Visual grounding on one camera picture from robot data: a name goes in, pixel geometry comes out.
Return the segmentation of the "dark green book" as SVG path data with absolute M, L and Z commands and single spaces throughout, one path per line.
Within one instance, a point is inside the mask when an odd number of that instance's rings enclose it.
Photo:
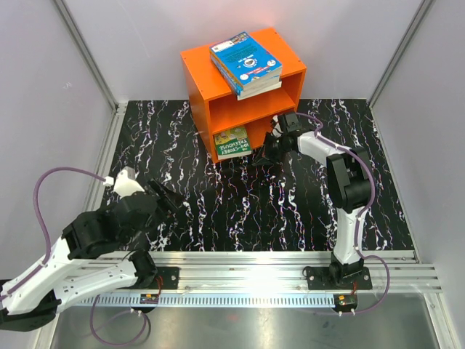
M 217 158 L 222 161 L 251 155 L 252 149 L 244 126 L 227 129 L 214 135 Z

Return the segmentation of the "blue 26-Storey Treehouse book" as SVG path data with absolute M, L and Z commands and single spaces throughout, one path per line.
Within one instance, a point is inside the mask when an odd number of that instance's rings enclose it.
M 276 84 L 283 70 L 283 65 L 275 59 L 259 64 L 257 58 L 251 57 L 236 68 L 229 68 L 215 56 L 210 55 L 210 58 L 236 96 Z

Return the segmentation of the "blue back-cover book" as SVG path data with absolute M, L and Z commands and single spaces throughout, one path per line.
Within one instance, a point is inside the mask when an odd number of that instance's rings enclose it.
M 239 90 L 268 79 L 280 79 L 282 63 L 243 31 L 209 47 L 211 58 L 228 73 Z

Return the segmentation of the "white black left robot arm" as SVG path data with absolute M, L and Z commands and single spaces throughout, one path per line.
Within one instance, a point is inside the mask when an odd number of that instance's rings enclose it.
M 83 212 L 66 226 L 31 278 L 1 281 L 1 329 L 29 332 L 90 297 L 115 289 L 163 286 L 149 251 L 136 249 L 113 265 L 86 275 L 76 271 L 127 244 L 136 233 L 158 228 L 181 208 L 184 197 L 156 180 L 119 201 Z

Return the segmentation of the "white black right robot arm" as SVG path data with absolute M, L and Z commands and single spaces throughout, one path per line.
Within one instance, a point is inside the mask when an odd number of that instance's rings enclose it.
M 328 194 L 337 211 L 336 243 L 327 278 L 336 288 L 345 289 L 362 276 L 364 267 L 362 230 L 375 198 L 368 154 L 364 148 L 348 148 L 324 137 L 318 119 L 314 130 L 304 127 L 301 116 L 295 112 L 273 116 L 272 130 L 265 134 L 254 163 L 279 164 L 286 153 L 293 151 L 326 167 Z

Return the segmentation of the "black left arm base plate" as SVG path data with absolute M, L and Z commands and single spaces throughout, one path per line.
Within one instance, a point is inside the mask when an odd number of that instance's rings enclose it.
M 158 266 L 157 275 L 146 289 L 157 289 L 161 284 L 162 290 L 177 290 L 179 285 L 179 267 Z

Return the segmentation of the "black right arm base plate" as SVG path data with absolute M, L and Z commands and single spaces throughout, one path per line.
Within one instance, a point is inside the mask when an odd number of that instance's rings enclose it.
M 373 288 L 370 271 L 367 267 L 364 267 L 359 274 L 350 276 L 348 280 L 340 281 L 339 283 L 331 278 L 329 267 L 305 266 L 302 270 L 302 275 L 307 281 L 307 288 L 309 290 L 337 289 L 352 291 L 354 286 L 356 286 L 357 290 L 372 290 Z

